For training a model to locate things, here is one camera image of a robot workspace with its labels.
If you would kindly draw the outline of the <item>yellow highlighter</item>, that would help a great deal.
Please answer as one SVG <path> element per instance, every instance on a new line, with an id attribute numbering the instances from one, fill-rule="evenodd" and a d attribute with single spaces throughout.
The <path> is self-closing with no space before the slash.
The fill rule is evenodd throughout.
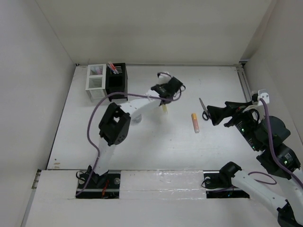
<path id="1" fill-rule="evenodd" d="M 166 105 L 162 105 L 162 110 L 165 114 L 168 113 L 168 110 L 167 110 L 167 106 Z"/>

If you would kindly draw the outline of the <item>black handled scissors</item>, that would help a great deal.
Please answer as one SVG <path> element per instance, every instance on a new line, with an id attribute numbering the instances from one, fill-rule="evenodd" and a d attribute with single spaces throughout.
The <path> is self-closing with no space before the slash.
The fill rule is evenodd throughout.
<path id="1" fill-rule="evenodd" d="M 209 116 L 208 110 L 207 110 L 207 108 L 206 108 L 206 106 L 205 106 L 205 104 L 203 103 L 203 101 L 202 101 L 201 98 L 199 98 L 199 102 L 200 102 L 200 104 L 201 104 L 201 106 L 202 106 L 202 108 L 203 108 L 203 113 L 202 113 L 202 118 L 203 118 L 203 120 L 204 120 L 204 121 L 210 120 L 210 116 Z"/>

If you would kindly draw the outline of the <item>orange highlighter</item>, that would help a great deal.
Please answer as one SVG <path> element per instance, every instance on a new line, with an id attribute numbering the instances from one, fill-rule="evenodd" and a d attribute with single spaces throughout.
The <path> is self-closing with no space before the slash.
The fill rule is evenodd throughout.
<path id="1" fill-rule="evenodd" d="M 191 118 L 192 118 L 192 123 L 193 123 L 193 127 L 194 127 L 195 133 L 199 133 L 199 132 L 200 132 L 200 129 L 199 129 L 199 125 L 198 125 L 198 120 L 197 120 L 197 115 L 196 115 L 196 113 L 192 113 L 192 114 L 191 114 Z"/>

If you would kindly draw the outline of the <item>paper clip tub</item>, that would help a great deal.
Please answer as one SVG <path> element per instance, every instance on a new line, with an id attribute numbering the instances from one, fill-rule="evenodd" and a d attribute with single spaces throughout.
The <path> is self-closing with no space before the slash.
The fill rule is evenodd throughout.
<path id="1" fill-rule="evenodd" d="M 131 119 L 131 125 L 137 125 L 142 121 L 142 115 L 138 115 Z"/>

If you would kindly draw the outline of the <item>red pen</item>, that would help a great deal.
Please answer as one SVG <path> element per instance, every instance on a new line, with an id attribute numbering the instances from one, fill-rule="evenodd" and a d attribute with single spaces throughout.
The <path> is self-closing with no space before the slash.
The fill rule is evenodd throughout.
<path id="1" fill-rule="evenodd" d="M 109 62 L 109 65 L 111 66 L 111 68 L 113 69 L 115 74 L 118 74 L 118 71 L 117 71 L 116 67 L 114 66 L 114 64 L 112 62 Z"/>
<path id="2" fill-rule="evenodd" d="M 117 74 L 116 68 L 112 62 L 108 62 L 108 66 L 114 74 Z"/>

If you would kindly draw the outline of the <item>purple highlighter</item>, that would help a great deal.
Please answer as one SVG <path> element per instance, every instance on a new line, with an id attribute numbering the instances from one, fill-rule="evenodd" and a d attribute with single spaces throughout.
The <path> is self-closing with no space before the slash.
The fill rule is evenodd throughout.
<path id="1" fill-rule="evenodd" d="M 98 75 L 103 74 L 103 70 L 101 70 L 99 67 L 96 67 L 96 72 L 97 72 Z"/>

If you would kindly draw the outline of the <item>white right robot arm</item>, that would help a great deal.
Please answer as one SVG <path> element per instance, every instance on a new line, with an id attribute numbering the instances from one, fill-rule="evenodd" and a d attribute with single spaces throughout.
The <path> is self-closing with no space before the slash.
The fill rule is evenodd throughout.
<path id="1" fill-rule="evenodd" d="M 282 120 L 269 115 L 268 101 L 262 97 L 247 103 L 225 102 L 225 107 L 207 106 L 205 113 L 214 126 L 223 119 L 226 128 L 236 127 L 267 173 L 282 189 L 280 196 L 253 179 L 234 162 L 225 164 L 218 173 L 206 176 L 206 189 L 236 187 L 255 198 L 276 217 L 281 227 L 303 225 L 303 169 L 295 152 L 284 144 L 290 136 Z"/>

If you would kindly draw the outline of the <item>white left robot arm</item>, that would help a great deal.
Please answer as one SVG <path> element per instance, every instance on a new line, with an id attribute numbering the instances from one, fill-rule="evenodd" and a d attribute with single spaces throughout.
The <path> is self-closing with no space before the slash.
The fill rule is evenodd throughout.
<path id="1" fill-rule="evenodd" d="M 98 125 L 100 138 L 98 146 L 90 138 L 90 127 L 98 107 L 105 99 L 103 98 L 95 106 L 87 127 L 87 139 L 97 150 L 94 164 L 87 169 L 89 174 L 87 181 L 94 187 L 104 185 L 110 159 L 116 146 L 126 139 L 131 121 L 159 106 L 177 101 L 186 90 L 186 86 L 180 80 L 168 73 L 160 72 L 158 79 L 161 83 L 152 86 L 144 95 L 126 93 L 126 96 L 132 96 L 135 99 L 120 105 L 115 102 L 108 105 Z"/>

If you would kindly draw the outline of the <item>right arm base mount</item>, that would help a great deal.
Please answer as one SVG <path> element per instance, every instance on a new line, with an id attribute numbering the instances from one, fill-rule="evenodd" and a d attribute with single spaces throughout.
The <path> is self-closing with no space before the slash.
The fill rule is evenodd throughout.
<path id="1" fill-rule="evenodd" d="M 220 170 L 206 170 L 201 187 L 205 189 L 207 199 L 246 198 L 250 196 L 232 185 L 231 179 L 237 171 L 242 170 L 234 162 L 225 164 Z"/>

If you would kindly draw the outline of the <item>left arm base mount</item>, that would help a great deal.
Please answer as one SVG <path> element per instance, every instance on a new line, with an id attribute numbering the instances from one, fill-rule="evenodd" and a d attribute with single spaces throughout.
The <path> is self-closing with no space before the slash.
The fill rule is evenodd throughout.
<path id="1" fill-rule="evenodd" d="M 93 173 L 88 181 L 92 167 L 77 171 L 78 180 L 75 197 L 77 199 L 119 199 L 121 171 L 107 171 L 102 176 Z"/>

